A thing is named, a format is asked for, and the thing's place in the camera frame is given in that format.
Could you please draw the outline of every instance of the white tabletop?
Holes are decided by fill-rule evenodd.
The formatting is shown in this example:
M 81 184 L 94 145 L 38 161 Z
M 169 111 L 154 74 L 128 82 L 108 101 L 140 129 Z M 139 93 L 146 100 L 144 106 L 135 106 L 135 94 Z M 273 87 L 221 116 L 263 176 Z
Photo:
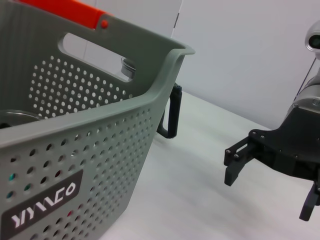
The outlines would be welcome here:
M 299 219 L 311 181 L 249 162 L 229 187 L 224 151 L 265 129 L 183 95 L 178 136 L 157 135 L 128 208 L 100 240 L 319 240 L 320 207 Z

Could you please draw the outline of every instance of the orange handle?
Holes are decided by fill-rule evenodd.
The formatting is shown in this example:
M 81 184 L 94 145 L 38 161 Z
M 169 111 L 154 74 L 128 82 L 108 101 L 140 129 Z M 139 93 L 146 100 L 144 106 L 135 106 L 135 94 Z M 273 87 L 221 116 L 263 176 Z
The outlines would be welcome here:
M 89 6 L 77 0 L 19 0 L 21 3 L 32 5 L 36 8 L 71 20 L 85 27 L 95 29 L 101 15 L 106 14 L 102 10 Z M 106 20 L 101 24 L 103 28 L 108 26 Z

